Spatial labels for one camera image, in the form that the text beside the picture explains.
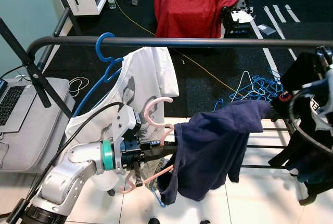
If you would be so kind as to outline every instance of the wall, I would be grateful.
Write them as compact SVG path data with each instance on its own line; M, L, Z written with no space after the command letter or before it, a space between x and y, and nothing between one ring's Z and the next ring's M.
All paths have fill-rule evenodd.
M63 7L60 0L0 0L0 17L24 49L36 38L51 35ZM0 36L0 75L19 66L20 60ZM13 72L7 77L15 77Z

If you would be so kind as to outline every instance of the dark blue shirt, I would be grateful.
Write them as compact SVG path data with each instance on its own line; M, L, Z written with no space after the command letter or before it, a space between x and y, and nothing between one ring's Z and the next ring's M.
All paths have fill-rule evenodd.
M261 119L270 108L262 100L236 101L176 124L177 153L165 166L174 164L174 169L158 178L163 203L174 203L177 191L200 201L208 190L223 185L227 174L238 182L249 133L263 131Z

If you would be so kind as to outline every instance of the white hanger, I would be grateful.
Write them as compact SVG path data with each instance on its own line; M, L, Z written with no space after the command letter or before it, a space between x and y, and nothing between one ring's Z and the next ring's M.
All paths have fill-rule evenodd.
M245 74L245 73L247 73L248 76L249 76L249 80L250 80L250 83L251 83L251 88L252 88L252 90L249 91L249 92L248 92L245 96L243 96L240 100L245 99L245 98L246 98L249 94L251 94L251 93L256 93L256 94L261 95L261 96L263 96L263 95L266 94L266 92L265 92L262 88L259 88L259 90L262 90L262 93L260 93L259 91L256 91L256 90L253 88L253 82L252 82L252 79L251 79L250 73L249 73L248 71L243 71L243 74L242 74L242 76L241 76L241 79L240 79L239 85L238 85L238 87L237 87L237 90L236 90L236 92L235 92L235 94L234 94L234 97L233 97L233 99L231 100L231 102L234 101L234 99L235 99L235 97L236 97L236 95L237 95L237 93L238 93L238 90L239 90L239 88L240 88L240 85L241 85L241 82L242 82L242 80L243 80L243 77L244 77L244 74Z

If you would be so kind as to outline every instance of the laptop keyboard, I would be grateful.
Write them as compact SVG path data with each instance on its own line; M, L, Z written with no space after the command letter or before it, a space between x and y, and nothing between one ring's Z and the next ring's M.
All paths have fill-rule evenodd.
M5 125L25 86L12 86L0 103L0 125Z

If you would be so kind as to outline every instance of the black cable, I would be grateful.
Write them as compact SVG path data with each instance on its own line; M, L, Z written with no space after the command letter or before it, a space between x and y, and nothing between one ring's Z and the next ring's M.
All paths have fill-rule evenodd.
M13 72L13 71L15 71L15 70L17 70L17 69L23 67L23 66L24 66L24 65L20 65L19 67L16 67L16 68L14 68L14 69L11 69L10 71L8 71L8 72L6 72L5 74L3 74L0 78L3 78L3 77L6 76L7 74L9 74L9 73L11 73L11 72Z
M0 219L2 218L7 218L10 215L11 212L5 213L5 214L0 214Z
M314 144L315 146L317 146L318 148L328 152L329 155L333 155L333 150L329 149L328 147L322 145L320 142L318 142L315 139L313 139L312 137L310 137L296 123L295 115L293 113L294 104L295 104L296 100L300 99L301 97L304 97L306 94L309 94L309 93L311 93L311 89L306 88L306 89L300 90L295 96L293 96L293 98L290 102L290 105L289 105L289 117L290 117L291 123L294 126L294 128L296 130L298 130L299 133L306 139L306 141L308 141L308 142Z
M82 130L82 128L89 123L96 115L98 115L100 112L104 111L107 108L110 108L112 106L119 106L120 108L123 106L124 104L121 102L114 102L114 103L110 103L107 104L106 106L100 108L98 111L96 111L94 114L92 114L90 117L88 117L81 125L80 127L74 132L74 134L67 140L67 142L60 148L60 150L58 150L58 152L55 154L55 156L53 156L53 158L51 159L51 161L47 164L46 168L44 169L43 173L41 174L40 178L38 179L38 181L35 183L35 185L31 188L31 190L29 191L28 195L27 195L27 201L30 201L37 192L38 186L39 184L43 181L45 175L47 174L48 170L52 167L52 165L54 164L55 160L58 158L58 156L65 150L65 148L69 145L69 143L77 136L77 134Z

